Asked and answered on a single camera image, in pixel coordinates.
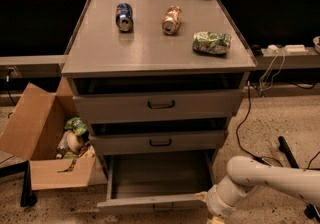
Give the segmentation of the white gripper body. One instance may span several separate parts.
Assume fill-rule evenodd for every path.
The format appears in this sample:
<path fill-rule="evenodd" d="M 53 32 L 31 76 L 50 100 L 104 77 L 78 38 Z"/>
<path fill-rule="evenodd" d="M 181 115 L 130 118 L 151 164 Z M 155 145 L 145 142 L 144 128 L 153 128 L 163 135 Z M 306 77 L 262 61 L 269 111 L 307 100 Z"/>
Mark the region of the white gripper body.
<path fill-rule="evenodd" d="M 206 193 L 205 202 L 208 211 L 216 217 L 228 218 L 235 211 L 234 207 L 229 206 L 220 198 L 215 189 Z"/>

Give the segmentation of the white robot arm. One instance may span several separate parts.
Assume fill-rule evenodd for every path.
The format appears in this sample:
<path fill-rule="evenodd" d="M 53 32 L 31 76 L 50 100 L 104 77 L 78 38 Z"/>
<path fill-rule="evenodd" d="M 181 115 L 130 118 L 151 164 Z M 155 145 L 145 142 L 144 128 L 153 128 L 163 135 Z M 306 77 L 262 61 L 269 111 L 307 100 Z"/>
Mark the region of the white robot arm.
<path fill-rule="evenodd" d="M 226 171 L 218 184 L 194 195 L 213 216 L 208 224 L 218 224 L 218 219 L 229 218 L 236 210 L 237 202 L 258 186 L 269 187 L 320 207 L 319 170 L 276 167 L 245 156 L 235 156 L 228 161 Z"/>

